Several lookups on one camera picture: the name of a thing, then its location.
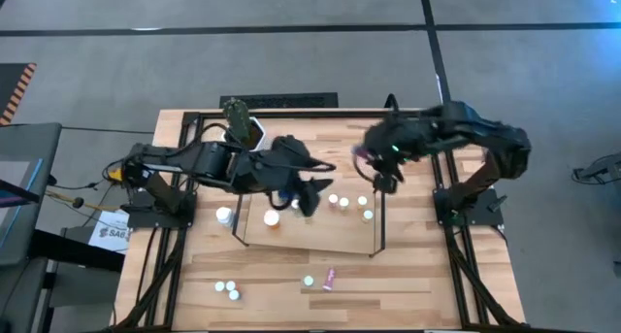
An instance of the wooden tabletop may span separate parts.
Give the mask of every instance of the wooden tabletop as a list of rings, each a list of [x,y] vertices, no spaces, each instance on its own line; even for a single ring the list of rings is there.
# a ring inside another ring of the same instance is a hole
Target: wooden tabletop
[[[178,145],[183,112],[160,112],[154,145]],[[336,164],[337,175],[352,178],[356,176],[351,146],[377,121],[261,119],[269,136],[293,134],[306,143],[312,156]],[[218,129],[203,139],[218,140],[220,135]],[[461,180],[481,164],[480,148],[467,147],[454,154]],[[237,196],[199,187],[196,219],[185,243],[173,330],[459,328],[448,254],[431,196],[435,187],[431,163],[423,159],[403,171],[406,183],[396,195],[386,198],[386,250],[374,258],[326,250],[246,248],[215,218],[215,210],[234,206]],[[370,184],[362,179],[356,188],[371,192]],[[347,193],[354,196],[359,191]],[[243,213],[249,205],[249,201],[243,203]],[[505,242],[490,227],[471,230],[481,279],[511,316],[523,320]],[[115,302],[119,319],[134,306],[149,236],[150,230],[138,230],[131,236]],[[150,283],[156,249],[154,242],[144,288]],[[321,289],[329,268],[336,270],[331,292]],[[311,287],[302,284],[308,275],[314,277]],[[213,289],[215,282],[228,280],[239,284],[240,301],[230,301]],[[472,290],[468,281],[464,282],[471,320],[476,321]],[[156,323],[163,319],[168,285],[162,288]]]

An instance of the small white object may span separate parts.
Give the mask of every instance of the small white object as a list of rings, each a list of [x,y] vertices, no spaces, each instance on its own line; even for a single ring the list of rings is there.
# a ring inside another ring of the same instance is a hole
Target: small white object
[[[342,210],[346,210],[347,206],[349,206],[349,200],[343,197],[341,201],[339,201],[339,206],[341,206]]]
[[[314,283],[314,278],[312,276],[304,277],[304,285],[305,286],[312,286],[313,283]]]
[[[358,207],[365,208],[365,206],[367,206],[367,197],[365,196],[358,197]]]
[[[280,216],[278,215],[277,211],[267,211],[263,215],[263,222],[265,222],[265,224],[270,227],[275,227],[276,225],[278,225],[279,221]]]
[[[364,222],[369,222],[373,219],[373,211],[366,210],[365,213],[362,214],[362,220]]]
[[[235,290],[235,281],[229,281],[226,283],[226,290]]]
[[[330,203],[330,207],[337,207],[337,203],[339,203],[339,196],[336,194],[331,194],[328,196],[328,202]]]
[[[215,288],[215,291],[222,291],[224,290],[224,282],[218,281],[213,287]]]
[[[220,207],[215,211],[215,217],[217,221],[226,227],[231,227],[233,224],[233,211],[230,208]]]
[[[233,301],[240,300],[240,297],[241,297],[240,292],[237,291],[237,290],[231,290],[229,292],[229,299],[231,299]]]

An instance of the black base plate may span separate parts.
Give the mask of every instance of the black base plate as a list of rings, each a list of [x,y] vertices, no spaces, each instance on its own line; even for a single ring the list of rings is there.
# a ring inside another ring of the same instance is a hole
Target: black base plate
[[[155,199],[148,192],[142,191],[134,195],[132,207],[143,208],[144,211],[132,211],[129,214],[127,226],[131,228],[185,228],[194,223],[196,211],[196,193],[186,196],[181,202],[180,210],[168,214],[153,208]]]
[[[503,214],[500,208],[492,212],[487,207],[494,204],[498,200],[496,190],[488,188],[478,195],[476,204],[470,206],[465,211],[460,211],[459,215],[453,213],[448,205],[448,189],[441,188],[434,190],[434,204],[436,206],[436,218],[440,225],[463,226],[465,220],[468,225],[502,225]]]

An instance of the gray floor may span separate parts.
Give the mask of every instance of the gray floor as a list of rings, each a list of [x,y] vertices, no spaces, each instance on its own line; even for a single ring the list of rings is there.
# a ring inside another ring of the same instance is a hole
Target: gray floor
[[[621,0],[432,0],[432,8],[437,23],[621,21]],[[1,30],[423,21],[420,0],[7,0],[0,10]],[[452,97],[524,127],[533,143],[524,177],[497,185],[508,195],[526,318],[617,332],[621,203],[610,186],[572,183],[570,171],[621,149],[621,30],[439,38]],[[220,95],[245,93],[337,91],[346,108],[378,106],[388,92],[404,107],[440,102],[424,32],[20,37],[0,38],[0,50],[0,62],[38,65],[16,122],[149,131],[160,109],[214,108]],[[91,182],[132,143],[150,139],[63,131],[53,172],[66,184]],[[83,196],[98,201],[101,193]],[[49,201],[43,208],[40,226],[49,231],[84,221]],[[100,328],[109,313],[67,310],[53,331]]]

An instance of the bottle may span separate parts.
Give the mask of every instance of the bottle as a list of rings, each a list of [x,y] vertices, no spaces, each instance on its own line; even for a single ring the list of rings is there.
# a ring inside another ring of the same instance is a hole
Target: bottle
[[[224,227],[233,226],[233,211],[230,208],[220,207],[215,211],[217,221]]]

